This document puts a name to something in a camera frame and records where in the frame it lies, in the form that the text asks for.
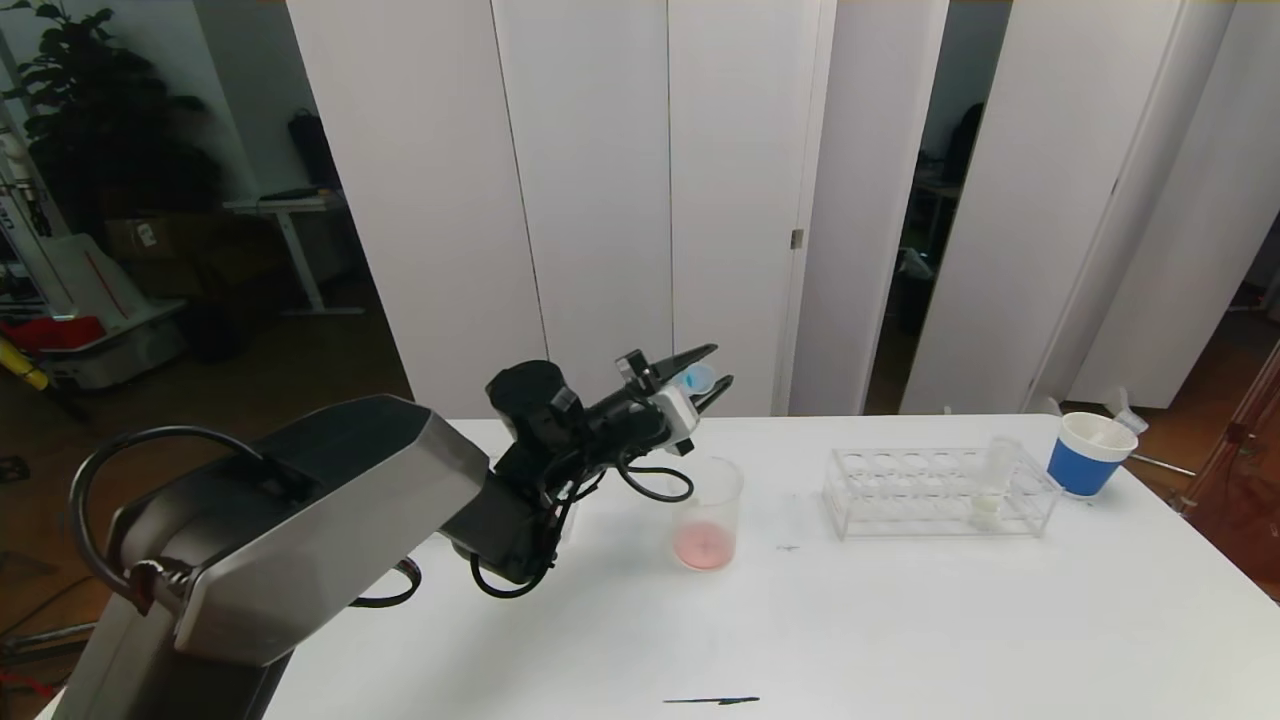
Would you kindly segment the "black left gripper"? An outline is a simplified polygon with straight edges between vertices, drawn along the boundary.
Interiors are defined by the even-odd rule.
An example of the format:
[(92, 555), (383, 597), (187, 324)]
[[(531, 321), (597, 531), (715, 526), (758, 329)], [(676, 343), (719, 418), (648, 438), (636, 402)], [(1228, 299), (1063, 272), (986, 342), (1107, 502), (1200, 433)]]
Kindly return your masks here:
[(623, 386), (586, 410), (588, 456), (643, 456), (663, 448), (676, 456), (692, 452), (692, 432), (700, 415), (733, 384), (722, 375), (692, 401), (678, 387), (678, 377), (719, 346), (705, 343), (649, 363), (639, 348), (618, 357)]

